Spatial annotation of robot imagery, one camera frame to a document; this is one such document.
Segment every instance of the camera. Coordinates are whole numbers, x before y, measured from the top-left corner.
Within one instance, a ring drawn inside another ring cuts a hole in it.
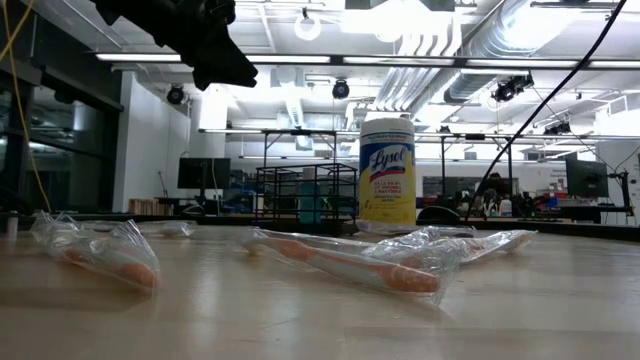
[[[167,93],[167,101],[171,105],[182,105],[187,102],[187,96],[184,93],[182,85],[171,85],[171,90]]]
[[[336,100],[342,100],[349,97],[349,85],[347,85],[347,80],[338,79],[336,80],[336,84],[333,85],[333,98]]]

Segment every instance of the person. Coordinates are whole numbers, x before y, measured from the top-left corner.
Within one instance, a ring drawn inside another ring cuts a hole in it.
[[[502,180],[502,177],[497,172],[489,175],[489,178],[480,184],[480,188],[482,204],[487,216],[493,210],[497,211],[502,197],[509,195],[509,185]]]

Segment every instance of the black cable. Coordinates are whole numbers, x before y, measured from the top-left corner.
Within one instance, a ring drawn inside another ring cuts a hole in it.
[[[538,94],[538,97],[540,98],[541,101],[544,101],[544,98],[542,97],[542,95],[540,95],[540,93],[538,92],[538,89],[534,87],[532,87],[533,91],[536,92],[536,94]],[[558,116],[558,114],[553,111],[553,109],[551,108],[551,106],[549,106],[549,104],[545,104],[547,109],[549,109],[549,111],[551,111],[551,113],[553,114],[553,116],[555,116],[556,119],[560,120],[560,117]],[[598,155],[589,145],[587,145],[584,141],[582,141],[582,139],[580,138],[580,136],[576,135],[573,131],[569,130],[569,132],[571,133],[571,135],[573,135],[576,140],[580,141],[580,143],[582,145],[584,145],[587,150],[591,151],[591,153],[600,161],[602,161],[609,169],[611,169],[611,171],[613,171],[615,173],[615,170],[613,169],[613,166],[609,165],[609,163],[607,163],[606,161],[604,161],[604,159],[602,157],[600,157],[600,155]]]
[[[164,195],[164,197],[168,198],[169,192],[167,191],[167,188],[164,186],[164,180],[162,179],[162,171],[158,171],[158,176],[160,177],[160,185],[162,185],[162,194]]]
[[[632,152],[631,154],[629,154],[629,156],[627,156],[624,160],[622,160],[622,161],[620,162],[620,164],[618,164],[618,166],[616,166],[616,168],[613,170],[613,173],[614,173],[614,174],[617,174],[617,173],[618,173],[618,168],[619,168],[620,166],[622,166],[622,164],[624,164],[625,162],[627,162],[627,160],[631,159],[631,157],[632,157],[633,155],[635,155],[635,154],[638,152],[638,150],[640,150],[640,145],[639,145],[635,150],[633,150],[633,152]]]
[[[620,0],[618,2],[618,5],[616,6],[616,8],[611,13],[611,17],[609,18],[609,21],[607,21],[607,23],[605,24],[604,28],[602,29],[602,32],[600,33],[600,35],[598,36],[596,41],[593,43],[593,46],[591,46],[591,49],[589,49],[587,54],[584,56],[584,58],[582,58],[582,60],[580,60],[580,62],[576,65],[576,67],[573,70],[571,70],[569,75],[567,75],[567,77],[564,78],[564,80],[562,80],[560,82],[560,84],[558,84],[558,86],[555,89],[553,89],[553,91],[549,94],[549,96],[547,96],[547,98],[540,105],[538,105],[538,107],[533,112],[533,114],[531,114],[529,119],[527,119],[527,121],[525,121],[525,123],[522,125],[522,127],[520,127],[520,129],[518,129],[518,131],[515,133],[515,135],[511,139],[509,139],[509,141],[507,141],[507,144],[502,148],[500,153],[498,153],[498,156],[496,156],[496,158],[491,162],[491,165],[489,166],[489,169],[487,169],[487,172],[484,174],[484,177],[482,178],[482,181],[480,183],[484,182],[487,178],[489,178],[489,175],[491,174],[491,171],[493,170],[493,167],[500,160],[502,155],[504,155],[504,153],[507,151],[507,149],[511,148],[511,144],[513,144],[513,142],[520,136],[520,134],[522,134],[522,132],[529,126],[529,124],[531,124],[533,119],[535,119],[535,117],[538,116],[540,111],[542,111],[542,109],[547,105],[547,103],[549,103],[549,101],[551,99],[553,99],[556,96],[556,94],[558,94],[558,92],[562,88],[564,88],[564,86],[569,81],[571,81],[571,79],[573,79],[573,77],[585,65],[587,65],[587,63],[589,62],[589,59],[591,59],[591,56],[593,56],[593,54],[596,52],[596,50],[598,50],[598,47],[600,47],[600,44],[602,44],[602,41],[604,41],[604,39],[607,37],[607,34],[609,33],[609,30],[611,30],[611,27],[616,22],[616,19],[618,18],[618,15],[620,15],[620,12],[622,11],[622,8],[624,7],[624,5],[626,3],[627,3],[627,0]],[[476,190],[473,193],[473,198],[471,199],[472,200],[471,203],[473,203],[473,201],[475,201],[475,199],[477,197],[478,197],[478,190]],[[465,221],[469,220],[469,216],[470,215],[471,215],[471,208],[469,208],[469,210],[467,211],[467,215],[465,216]]]

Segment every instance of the clear plastic bag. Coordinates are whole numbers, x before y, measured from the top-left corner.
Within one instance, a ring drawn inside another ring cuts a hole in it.
[[[158,258],[131,220],[104,233],[84,229],[66,215],[53,219],[41,213],[31,233],[56,260],[115,277],[145,292],[153,293],[159,286]]]
[[[362,232],[384,236],[409,234],[425,228],[424,226],[418,225],[388,224],[368,220],[356,220],[356,226],[358,226],[358,229]],[[437,235],[439,237],[475,236],[475,230],[469,227],[458,228],[451,226],[427,226],[427,228],[433,231],[438,231]]]
[[[499,251],[516,252],[527,246],[536,233],[536,231],[512,230],[500,231],[484,238],[458,239],[465,248],[465,257],[462,263],[476,262]]]
[[[117,221],[82,221],[82,228],[95,231],[111,231],[118,227],[121,223]],[[138,223],[140,233],[146,236],[171,236],[171,237],[189,237],[198,226],[195,221],[150,221]]]
[[[250,251],[263,245],[331,275],[381,290],[414,294],[434,305],[442,300],[465,254],[459,242],[449,239],[419,251],[413,249],[407,256],[395,252],[383,257],[377,255],[384,254],[387,245],[259,229],[241,243]]]

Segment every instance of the computer monitor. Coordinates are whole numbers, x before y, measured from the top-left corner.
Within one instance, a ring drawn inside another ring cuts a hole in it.
[[[231,159],[181,158],[178,170],[178,188],[228,189],[230,171]]]
[[[567,192],[577,197],[609,197],[607,166],[595,161],[567,159]]]

